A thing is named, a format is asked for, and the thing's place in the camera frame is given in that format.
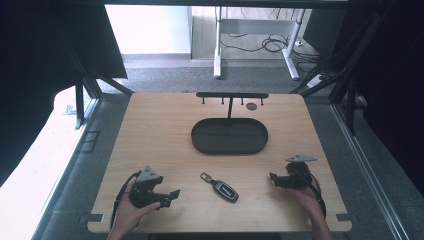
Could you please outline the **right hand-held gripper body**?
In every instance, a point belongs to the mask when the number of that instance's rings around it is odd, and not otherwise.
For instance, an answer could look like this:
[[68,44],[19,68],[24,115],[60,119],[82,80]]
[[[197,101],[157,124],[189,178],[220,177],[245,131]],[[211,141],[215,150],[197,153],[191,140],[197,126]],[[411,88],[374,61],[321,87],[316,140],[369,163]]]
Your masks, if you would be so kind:
[[283,179],[284,188],[303,190],[312,185],[312,173],[308,162],[316,161],[315,157],[297,154],[287,159],[286,170],[288,175]]

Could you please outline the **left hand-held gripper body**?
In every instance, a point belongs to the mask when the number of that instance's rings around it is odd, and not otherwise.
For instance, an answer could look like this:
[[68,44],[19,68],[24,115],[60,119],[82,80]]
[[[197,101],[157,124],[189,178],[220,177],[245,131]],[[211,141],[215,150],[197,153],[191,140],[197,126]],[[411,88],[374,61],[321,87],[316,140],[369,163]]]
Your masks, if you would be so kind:
[[155,202],[161,202],[163,197],[154,193],[156,185],[161,184],[163,177],[152,167],[146,166],[137,176],[129,194],[130,202],[137,208],[143,208]]

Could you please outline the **person's right hand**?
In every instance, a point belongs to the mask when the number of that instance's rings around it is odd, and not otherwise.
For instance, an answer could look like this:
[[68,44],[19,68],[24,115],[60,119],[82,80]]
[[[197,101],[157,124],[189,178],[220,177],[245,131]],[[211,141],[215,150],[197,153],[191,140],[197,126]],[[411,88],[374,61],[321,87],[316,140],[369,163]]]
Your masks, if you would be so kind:
[[325,220],[320,203],[310,187],[303,190],[288,189],[287,192],[303,207],[313,224]]

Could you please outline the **person's left hand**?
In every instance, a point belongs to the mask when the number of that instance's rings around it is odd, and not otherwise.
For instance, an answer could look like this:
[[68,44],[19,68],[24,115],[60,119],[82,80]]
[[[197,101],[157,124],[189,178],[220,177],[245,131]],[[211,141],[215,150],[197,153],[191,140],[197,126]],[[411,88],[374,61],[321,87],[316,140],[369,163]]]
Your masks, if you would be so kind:
[[132,179],[126,186],[124,194],[119,201],[111,230],[122,229],[129,231],[130,233],[144,216],[160,208],[160,202],[152,203],[143,208],[133,206],[129,200],[129,192],[132,189],[134,182],[135,180]]

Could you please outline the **black car key fob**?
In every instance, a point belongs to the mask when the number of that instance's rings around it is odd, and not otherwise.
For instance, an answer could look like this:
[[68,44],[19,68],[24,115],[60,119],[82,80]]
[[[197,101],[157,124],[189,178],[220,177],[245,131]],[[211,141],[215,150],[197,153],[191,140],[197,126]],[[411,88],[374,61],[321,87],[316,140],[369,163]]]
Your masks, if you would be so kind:
[[203,179],[205,182],[211,184],[214,191],[226,201],[230,203],[235,203],[238,200],[238,193],[227,183],[221,180],[215,180],[205,172],[200,175],[200,178]]

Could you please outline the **black key rack with tray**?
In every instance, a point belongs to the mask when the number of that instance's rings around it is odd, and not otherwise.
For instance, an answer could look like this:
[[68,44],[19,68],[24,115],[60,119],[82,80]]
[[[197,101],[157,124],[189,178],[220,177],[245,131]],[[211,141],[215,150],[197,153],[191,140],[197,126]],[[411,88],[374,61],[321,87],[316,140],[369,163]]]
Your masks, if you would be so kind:
[[267,99],[267,93],[230,93],[198,92],[197,97],[205,103],[206,98],[229,99],[225,118],[205,118],[198,121],[191,130],[192,145],[207,155],[247,155],[262,151],[268,142],[268,130],[260,121],[253,118],[233,118],[232,109],[235,98],[241,100]]

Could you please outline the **white power strip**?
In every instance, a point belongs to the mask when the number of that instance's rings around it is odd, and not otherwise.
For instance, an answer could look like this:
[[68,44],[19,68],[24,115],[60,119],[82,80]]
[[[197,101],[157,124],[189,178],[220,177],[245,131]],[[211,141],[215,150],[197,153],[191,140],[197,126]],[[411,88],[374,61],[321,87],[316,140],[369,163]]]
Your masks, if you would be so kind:
[[323,81],[325,79],[325,77],[321,74],[316,75],[313,79],[311,79],[308,83],[307,83],[307,87],[308,88],[313,88],[316,85],[318,85],[321,81]]

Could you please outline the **white side surface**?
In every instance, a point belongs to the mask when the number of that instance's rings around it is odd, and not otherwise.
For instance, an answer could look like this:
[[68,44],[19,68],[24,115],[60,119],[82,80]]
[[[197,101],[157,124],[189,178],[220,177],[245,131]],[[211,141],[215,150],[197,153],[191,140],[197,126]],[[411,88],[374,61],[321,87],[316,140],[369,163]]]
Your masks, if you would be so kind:
[[0,240],[32,240],[68,178],[80,142],[102,100],[82,96],[85,120],[77,119],[74,87],[57,94],[53,111],[22,161],[0,187]]

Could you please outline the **black curtain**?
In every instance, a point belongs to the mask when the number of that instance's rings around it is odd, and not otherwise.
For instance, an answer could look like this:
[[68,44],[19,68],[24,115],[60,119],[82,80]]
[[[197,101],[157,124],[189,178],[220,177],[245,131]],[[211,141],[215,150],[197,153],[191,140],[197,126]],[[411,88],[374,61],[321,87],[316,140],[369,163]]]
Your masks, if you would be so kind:
[[44,127],[55,96],[82,80],[127,76],[106,8],[0,0],[0,186]]
[[424,196],[424,0],[388,1],[354,82],[364,118]]

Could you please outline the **white cabinet panel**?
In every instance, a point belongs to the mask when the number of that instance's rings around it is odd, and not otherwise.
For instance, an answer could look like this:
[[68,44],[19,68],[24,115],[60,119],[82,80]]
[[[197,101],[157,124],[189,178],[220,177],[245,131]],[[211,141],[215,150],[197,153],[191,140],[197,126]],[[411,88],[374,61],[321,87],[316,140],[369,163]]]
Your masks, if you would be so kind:
[[105,6],[122,54],[189,54],[192,8],[187,6]]

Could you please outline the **aluminium rail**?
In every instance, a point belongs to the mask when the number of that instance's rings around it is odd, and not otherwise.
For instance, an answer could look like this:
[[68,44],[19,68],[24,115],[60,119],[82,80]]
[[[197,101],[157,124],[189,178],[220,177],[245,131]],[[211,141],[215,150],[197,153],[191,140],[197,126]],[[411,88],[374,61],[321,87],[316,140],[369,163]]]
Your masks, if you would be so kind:
[[410,240],[410,236],[408,235],[392,202],[384,191],[381,182],[378,180],[377,175],[372,169],[357,137],[352,134],[346,126],[346,118],[341,107],[332,104],[331,109],[394,239]]

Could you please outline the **black metal frame strut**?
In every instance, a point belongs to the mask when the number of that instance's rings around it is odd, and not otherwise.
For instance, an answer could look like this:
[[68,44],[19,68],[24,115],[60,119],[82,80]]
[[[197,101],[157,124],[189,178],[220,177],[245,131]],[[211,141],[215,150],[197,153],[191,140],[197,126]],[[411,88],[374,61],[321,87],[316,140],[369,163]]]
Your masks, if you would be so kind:
[[[332,104],[339,104],[343,97],[347,96],[345,126],[352,134],[355,134],[354,111],[356,107],[355,96],[357,93],[355,69],[395,1],[364,0],[363,5],[360,5],[359,0],[350,0],[350,2],[356,5],[349,7],[347,11],[366,15],[366,18],[361,21],[357,28],[353,29],[352,37],[338,53],[310,70],[300,85],[291,91],[291,94],[300,94],[302,97],[307,98],[323,88],[334,84],[334,88],[329,95],[329,100]],[[323,80],[312,88],[306,89],[307,83],[313,76],[316,76],[321,70],[333,68],[335,65],[338,65],[339,69],[333,76]]]
[[84,92],[87,92],[88,96],[92,99],[99,99],[102,96],[102,90],[97,83],[98,79],[102,80],[106,84],[112,86],[127,96],[131,96],[133,94],[132,90],[118,83],[111,77],[105,77],[98,73],[88,73],[81,63],[78,55],[73,50],[70,51],[70,59],[79,76],[79,79],[75,82],[77,129],[80,129],[86,122]]

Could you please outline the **white desk frame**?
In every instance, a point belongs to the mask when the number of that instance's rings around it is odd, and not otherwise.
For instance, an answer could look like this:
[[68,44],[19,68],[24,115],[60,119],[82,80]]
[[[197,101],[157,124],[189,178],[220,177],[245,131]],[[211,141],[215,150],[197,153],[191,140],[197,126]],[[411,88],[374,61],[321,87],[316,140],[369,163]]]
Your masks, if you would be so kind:
[[222,34],[253,34],[253,35],[283,35],[288,36],[288,45],[281,50],[290,76],[299,79],[298,71],[291,58],[298,33],[302,26],[305,9],[299,9],[294,20],[256,20],[256,19],[226,19],[222,18],[222,8],[215,8],[216,41],[213,60],[213,76],[221,77],[221,35]]

